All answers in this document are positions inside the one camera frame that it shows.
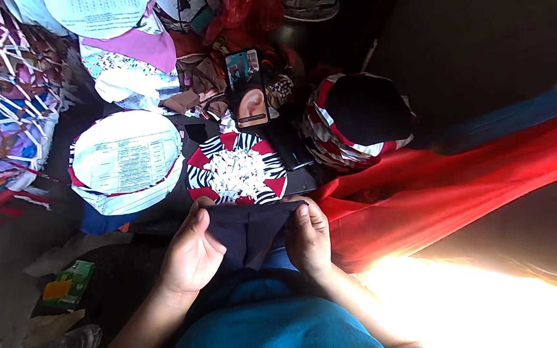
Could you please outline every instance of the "fingernail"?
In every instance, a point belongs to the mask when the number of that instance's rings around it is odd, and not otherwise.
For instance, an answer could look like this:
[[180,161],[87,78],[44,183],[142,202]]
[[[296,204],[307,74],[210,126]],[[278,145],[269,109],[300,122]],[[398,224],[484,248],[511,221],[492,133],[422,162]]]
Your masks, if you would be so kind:
[[201,220],[203,220],[203,215],[204,214],[205,213],[203,213],[203,211],[201,209],[197,212],[197,222],[201,222]]

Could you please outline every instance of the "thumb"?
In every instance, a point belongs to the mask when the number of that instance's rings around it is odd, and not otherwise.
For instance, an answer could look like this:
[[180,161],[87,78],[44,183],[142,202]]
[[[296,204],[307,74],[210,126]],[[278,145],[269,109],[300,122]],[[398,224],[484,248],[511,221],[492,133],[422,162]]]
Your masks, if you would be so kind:
[[199,209],[197,214],[192,216],[191,221],[188,223],[187,226],[182,226],[183,229],[180,232],[180,241],[179,243],[189,243],[193,240],[197,240],[200,237],[203,237],[205,234],[205,230],[210,225],[210,217],[207,214],[207,210]]
[[309,206],[306,204],[302,204],[296,209],[296,223],[298,230],[304,234],[307,234],[309,231],[315,231],[309,216]]

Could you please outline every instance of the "zebra print fabric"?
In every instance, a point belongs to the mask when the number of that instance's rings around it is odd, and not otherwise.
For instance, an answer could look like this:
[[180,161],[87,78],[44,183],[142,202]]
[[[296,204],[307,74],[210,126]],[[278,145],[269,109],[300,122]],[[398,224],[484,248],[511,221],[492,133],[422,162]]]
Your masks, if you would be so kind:
[[[261,141],[262,139],[257,136],[246,133],[239,133],[235,138],[233,148],[250,150],[253,146]],[[222,143],[220,136],[208,139],[205,143],[199,146],[199,150],[208,159],[217,152],[224,149],[225,145],[224,143]],[[265,204],[267,202],[277,201],[281,199],[285,193],[285,188],[287,187],[287,171],[285,170],[285,166],[283,165],[283,162],[281,161],[279,155],[273,151],[268,154],[262,155],[262,158],[264,163],[266,164],[266,168],[264,168],[264,170],[269,178],[285,178],[285,180],[283,187],[280,189],[280,192],[278,194],[275,193],[275,191],[273,191],[270,187],[265,186],[264,190],[258,192],[257,199],[254,201],[255,204]],[[188,164],[186,173],[188,178],[188,180],[186,181],[186,187],[188,189],[210,187],[212,172]],[[236,196],[237,194],[236,192],[217,192],[217,194],[219,198],[214,201],[216,204],[225,202],[236,202],[236,199],[234,198],[234,196]]]

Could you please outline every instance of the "hand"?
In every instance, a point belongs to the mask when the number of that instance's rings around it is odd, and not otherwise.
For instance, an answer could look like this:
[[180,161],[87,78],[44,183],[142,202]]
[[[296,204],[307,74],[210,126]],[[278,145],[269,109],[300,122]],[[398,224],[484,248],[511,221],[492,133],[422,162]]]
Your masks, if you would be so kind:
[[291,223],[285,231],[287,256],[300,272],[318,279],[332,268],[328,218],[308,197],[283,199],[283,202],[294,201],[305,201],[309,205],[300,205],[291,215]]
[[161,290],[197,296],[216,274],[227,248],[207,231],[210,216],[203,207],[213,205],[208,197],[200,197],[192,204],[167,249],[157,282]]

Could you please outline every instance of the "right hand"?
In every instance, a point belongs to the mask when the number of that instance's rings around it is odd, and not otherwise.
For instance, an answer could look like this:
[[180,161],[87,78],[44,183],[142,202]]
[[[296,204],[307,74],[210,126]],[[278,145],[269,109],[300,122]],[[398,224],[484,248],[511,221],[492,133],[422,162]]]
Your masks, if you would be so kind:
[[328,218],[317,203],[303,196],[291,196],[283,202],[305,201],[291,215],[285,231],[285,249],[289,261],[300,272],[319,279],[332,269]]

